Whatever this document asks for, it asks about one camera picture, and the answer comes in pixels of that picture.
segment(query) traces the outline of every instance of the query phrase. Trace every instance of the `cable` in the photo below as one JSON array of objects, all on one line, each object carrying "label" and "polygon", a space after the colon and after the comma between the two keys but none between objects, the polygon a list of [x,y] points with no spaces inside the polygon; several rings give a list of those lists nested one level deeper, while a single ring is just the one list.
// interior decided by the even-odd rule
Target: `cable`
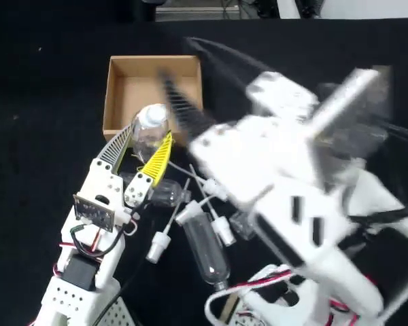
[{"label": "cable", "polygon": [[350,323],[349,323],[348,326],[354,326],[357,321],[358,321],[358,315],[355,314],[355,315],[352,317],[352,319],[351,319],[351,321],[350,321]]},{"label": "cable", "polygon": [[[207,199],[207,196],[205,195],[205,192],[204,192],[203,188],[201,187],[201,185],[199,184],[199,182],[197,180],[197,173],[195,172],[195,169],[193,168],[193,165],[189,164],[189,167],[190,167],[190,170],[192,171],[192,174],[194,175],[195,181],[197,182],[199,191],[203,195],[204,199]],[[217,219],[219,216],[218,216],[218,214],[216,214],[216,211],[214,210],[213,206],[211,205],[210,199],[207,200],[207,202],[204,202],[204,203],[207,204],[207,206],[209,207],[209,210],[210,210],[210,213],[211,213],[211,216],[213,217],[213,219]]]},{"label": "cable", "polygon": [[199,205],[199,206],[203,206],[204,204],[209,204],[209,201],[210,201],[211,199],[215,198],[215,197],[216,197],[216,195],[210,195],[210,196],[208,196],[208,197],[205,197],[204,199],[202,199],[202,201],[200,201],[200,202],[198,203],[198,205]]},{"label": "cable", "polygon": [[97,248],[98,241],[100,240],[100,232],[101,232],[101,228],[99,228],[98,231],[97,231],[97,234],[95,234],[94,241],[92,242],[92,245],[90,246],[90,251],[91,252],[94,252],[95,248]]},{"label": "cable", "polygon": [[276,276],[272,276],[272,277],[264,278],[260,280],[255,280],[252,282],[241,283],[240,285],[235,285],[234,287],[231,287],[229,289],[225,289],[225,290],[221,290],[219,292],[213,293],[211,296],[207,298],[207,301],[205,302],[205,305],[204,305],[205,316],[207,320],[213,326],[226,326],[226,323],[223,323],[222,321],[217,319],[216,316],[211,312],[210,305],[214,300],[220,297],[224,297],[226,295],[230,295],[232,293],[239,292],[241,290],[259,289],[261,287],[266,287],[268,285],[279,283],[279,282],[282,282],[283,280],[289,279],[291,276],[292,276],[292,272],[289,270],[285,270],[277,274]]},{"label": "cable", "polygon": [[245,88],[246,86],[248,86],[248,83],[242,81],[237,76],[237,74],[232,69],[230,69],[222,60],[215,57],[209,50],[203,48],[201,44],[198,43],[198,41],[195,41],[190,37],[187,37],[186,42],[191,48],[195,49],[198,52],[204,53],[207,56],[207,58],[211,61],[212,65],[215,66],[217,73],[219,73],[224,78],[230,80],[238,89],[240,89],[240,91],[242,92],[245,91]]},{"label": "cable", "polygon": [[339,312],[349,312],[350,309],[347,305],[342,304],[341,302],[337,301],[337,300],[329,300],[329,304],[331,306],[331,308],[334,308],[336,310],[338,310]]},{"label": "cable", "polygon": [[334,314],[329,314],[328,321],[326,322],[325,326],[331,326],[334,321]]},{"label": "cable", "polygon": [[245,12],[245,14],[246,14],[246,16],[248,16],[248,18],[249,19],[253,19],[252,18],[252,16],[251,16],[251,14],[249,13],[249,11],[247,11],[246,9],[245,9],[245,7],[243,6],[243,4],[246,4],[246,5],[248,5],[248,6],[252,6],[250,3],[247,3],[246,1],[242,1],[242,0],[240,0],[240,8],[241,9],[243,9],[243,11]]},{"label": "cable", "polygon": [[[133,215],[134,215],[141,207],[144,207],[144,208],[145,208],[147,202],[148,202],[148,199],[145,198],[145,199],[143,200],[143,202],[142,202],[140,205],[135,206],[135,207],[132,209],[132,211],[131,211],[131,213],[130,213],[130,216],[131,216],[131,218],[130,218],[130,221],[131,221],[131,222],[130,222],[130,223],[132,223],[132,224],[134,224],[135,226],[137,226],[137,224],[134,223],[134,221],[133,221]],[[118,234],[116,235],[115,239],[112,241],[112,243],[110,244],[110,246],[109,246],[106,250],[104,250],[104,251],[99,251],[98,253],[92,253],[92,252],[90,252],[90,251],[87,251],[87,250],[83,247],[82,243],[77,239],[77,236],[75,235],[75,233],[77,233],[77,232],[79,232],[79,231],[81,231],[81,230],[84,229],[84,227],[86,226],[85,224],[80,224],[80,225],[75,226],[74,228],[71,228],[70,231],[69,231],[69,233],[71,234],[71,237],[72,237],[72,239],[73,239],[73,243],[74,243],[74,245],[75,245],[75,248],[77,249],[77,251],[78,251],[80,254],[82,254],[83,256],[89,257],[89,258],[99,258],[99,257],[103,257],[104,255],[107,255],[110,251],[113,250],[113,248],[115,248],[116,244],[117,244],[118,241],[121,239],[121,236],[125,233],[125,228],[127,227],[127,225],[128,225],[128,224],[125,224],[125,223],[122,224],[121,228],[118,230]],[[132,231],[133,234],[134,234],[134,232],[136,232],[136,231],[137,231],[137,228],[134,228],[133,231]]]},{"label": "cable", "polygon": [[237,0],[237,7],[239,8],[239,19],[243,19],[242,18],[242,1],[241,0]]},{"label": "cable", "polygon": [[137,223],[136,223],[136,221],[133,219],[133,217],[131,217],[129,223],[133,224],[133,230],[131,230],[130,232],[125,232],[125,231],[124,231],[124,235],[126,235],[126,236],[132,236],[132,235],[134,235],[134,234],[136,233],[136,231],[137,231]]},{"label": "cable", "polygon": [[393,211],[373,213],[365,216],[349,215],[348,217],[354,223],[359,223],[365,226],[375,223],[381,224],[394,223],[408,217],[408,207],[405,207],[403,209],[396,209]]},{"label": "cable", "polygon": [[201,39],[200,37],[189,37],[189,39],[198,41],[201,43],[206,43],[211,46],[214,46],[215,48],[219,48],[221,50],[224,50],[228,53],[231,53],[233,56],[236,56],[237,58],[243,60],[245,63],[248,63],[249,65],[256,67],[257,69],[260,69],[261,71],[274,71],[270,66],[266,65],[265,63],[252,58],[251,56],[248,56],[247,54],[240,52],[239,50],[230,48],[229,46],[226,46],[222,43],[218,43],[215,41],[210,41],[208,39]]},{"label": "cable", "polygon": [[[188,175],[189,177],[195,178],[195,176],[194,176],[192,173],[190,173],[189,171],[187,171],[185,168],[182,168],[182,167],[178,166],[177,164],[174,164],[174,163],[171,162],[171,161],[168,161],[168,164],[169,164],[170,166],[172,166],[173,168],[179,170],[180,172],[185,173],[185,174]],[[197,178],[198,178],[199,182],[205,183],[205,180],[204,180],[203,178],[201,178],[200,176],[197,176]]]},{"label": "cable", "polygon": [[220,6],[222,7],[222,17],[223,19],[230,20],[230,16],[228,12],[226,12],[226,8],[230,5],[232,0],[228,0],[226,3],[224,1],[225,0],[220,0]]},{"label": "cable", "polygon": [[[190,179],[188,178],[186,180],[186,183],[184,184],[183,192],[185,192],[188,189],[189,183],[190,183]],[[175,216],[177,215],[177,212],[178,212],[178,209],[180,208],[181,203],[182,201],[179,201],[177,206],[175,206],[174,211],[172,212],[171,218],[169,219],[168,224],[165,226],[165,229],[163,230],[164,234],[168,234],[169,229],[171,229],[171,225],[174,222]]]},{"label": "cable", "polygon": [[82,243],[77,239],[77,236],[75,235],[76,232],[79,232],[79,231],[83,230],[85,226],[86,226],[86,224],[80,224],[80,225],[75,226],[74,228],[71,228],[70,231],[69,231],[71,233],[71,237],[73,239],[75,248],[83,256],[86,256],[86,257],[89,257],[89,258],[99,258],[99,257],[103,257],[104,255],[107,255],[110,251],[113,250],[113,248],[115,248],[116,244],[121,239],[121,235],[125,231],[126,224],[122,224],[121,228],[118,230],[118,233],[116,234],[116,237],[112,241],[110,246],[106,250],[99,251],[98,253],[91,253],[90,251],[87,251],[83,247]]},{"label": "cable", "polygon": [[[151,222],[150,234],[152,234],[153,232],[154,232],[154,220],[152,220],[152,222]],[[123,294],[124,291],[133,283],[133,281],[135,280],[137,274],[141,270],[143,263],[146,260],[145,258],[146,258],[147,250],[146,250],[145,246],[144,246],[144,249],[145,250],[143,250],[143,255],[142,255],[141,259],[139,260],[139,262],[136,265],[135,272],[129,277],[129,279],[124,283],[124,285],[117,292],[117,294],[114,295],[114,297],[109,301],[109,303],[107,303],[106,307],[104,307],[104,309],[101,311],[98,318],[95,319],[92,326],[97,326],[100,323],[100,321],[103,319],[106,312],[109,311],[109,309],[114,305],[114,303],[116,302],[116,300],[118,300],[118,298],[121,296],[121,294]]]}]

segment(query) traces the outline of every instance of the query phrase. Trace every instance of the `bottle cap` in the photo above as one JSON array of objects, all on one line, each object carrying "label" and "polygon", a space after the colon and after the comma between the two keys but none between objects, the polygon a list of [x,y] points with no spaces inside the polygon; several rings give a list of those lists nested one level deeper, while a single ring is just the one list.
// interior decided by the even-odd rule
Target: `bottle cap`
[{"label": "bottle cap", "polygon": [[178,225],[181,226],[183,225],[185,221],[187,221],[191,217],[197,216],[201,213],[203,213],[203,209],[201,208],[201,205],[196,200],[192,200],[177,215],[177,217],[175,218],[175,221],[178,223]]},{"label": "bottle cap", "polygon": [[139,112],[139,122],[144,128],[159,127],[167,119],[167,110],[163,104],[151,104]]},{"label": "bottle cap", "polygon": [[224,243],[224,245],[231,246],[233,243],[236,242],[235,237],[230,229],[230,224],[226,220],[225,216],[218,217],[215,219],[211,226],[217,235],[219,235],[220,240]]},{"label": "bottle cap", "polygon": [[168,247],[171,238],[162,232],[156,232],[152,239],[150,251],[147,254],[147,260],[150,263],[157,264],[163,251]]}]

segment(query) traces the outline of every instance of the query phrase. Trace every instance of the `plastic bottle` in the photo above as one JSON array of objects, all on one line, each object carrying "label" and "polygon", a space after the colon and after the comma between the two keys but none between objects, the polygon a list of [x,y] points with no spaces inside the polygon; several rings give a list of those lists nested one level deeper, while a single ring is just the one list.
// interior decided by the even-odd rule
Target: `plastic bottle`
[{"label": "plastic bottle", "polygon": [[216,290],[226,288],[230,267],[208,214],[203,213],[187,219],[183,228],[203,280],[212,284]]},{"label": "plastic bottle", "polygon": [[231,227],[244,240],[251,240],[255,236],[255,231],[248,223],[248,212],[237,211],[230,218]]},{"label": "plastic bottle", "polygon": [[133,123],[133,151],[146,163],[168,132],[168,113],[163,104],[144,107]]},{"label": "plastic bottle", "polygon": [[[133,180],[135,175],[135,173],[120,173],[126,185]],[[174,180],[163,179],[154,189],[150,199],[156,206],[175,207],[179,202],[190,202],[190,191],[184,191],[182,186]]]}]

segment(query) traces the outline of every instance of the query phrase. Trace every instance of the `black surface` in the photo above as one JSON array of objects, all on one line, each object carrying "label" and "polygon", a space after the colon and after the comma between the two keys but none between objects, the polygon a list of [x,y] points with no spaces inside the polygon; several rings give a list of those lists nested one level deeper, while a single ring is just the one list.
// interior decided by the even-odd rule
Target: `black surface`
[{"label": "black surface", "polygon": [[[16,13],[10,7],[1,21],[25,19],[21,26],[9,30],[0,24],[3,326],[26,325],[39,309],[58,257],[71,195],[79,190],[90,161],[105,143],[101,120],[111,55],[181,54],[181,36],[205,37],[247,52],[310,89],[318,82],[340,82],[355,66],[393,65],[395,122],[408,127],[408,20],[106,24],[93,29],[50,22],[48,15],[40,24],[34,16]],[[239,117],[250,104],[205,60],[202,63],[206,107],[219,120]],[[254,76],[244,77],[248,81]],[[389,145],[408,189],[408,146]],[[185,166],[184,154],[174,155]],[[371,161],[371,168],[391,186],[387,167],[384,160]],[[172,170],[167,177],[185,181]],[[230,208],[225,210],[228,216]],[[171,213],[150,212],[160,229]],[[211,287],[200,279],[183,231],[173,227],[171,235],[170,248],[159,264],[147,265],[124,299],[145,326],[206,325],[203,304]],[[119,280],[131,273],[144,236],[142,231],[129,239],[116,275]],[[239,240],[228,249],[231,281],[251,277],[273,262],[272,257],[257,238]],[[389,325],[408,325],[408,303]]]},{"label": "black surface", "polygon": [[[385,228],[352,261],[377,286],[388,305],[408,282],[408,238]],[[398,276],[393,272],[394,265],[399,266]]]}]

